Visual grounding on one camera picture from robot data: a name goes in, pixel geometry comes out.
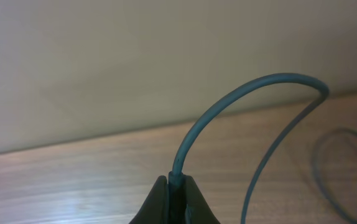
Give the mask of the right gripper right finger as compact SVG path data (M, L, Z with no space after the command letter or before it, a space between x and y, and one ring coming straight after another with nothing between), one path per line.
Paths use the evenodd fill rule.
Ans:
M193 177L185 176L185 224L220 224L214 216Z

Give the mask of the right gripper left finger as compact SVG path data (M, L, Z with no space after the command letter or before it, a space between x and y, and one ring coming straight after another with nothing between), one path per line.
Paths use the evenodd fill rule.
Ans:
M169 216L169 186L166 176L161 175L151 188L144 203L130 224L165 224Z

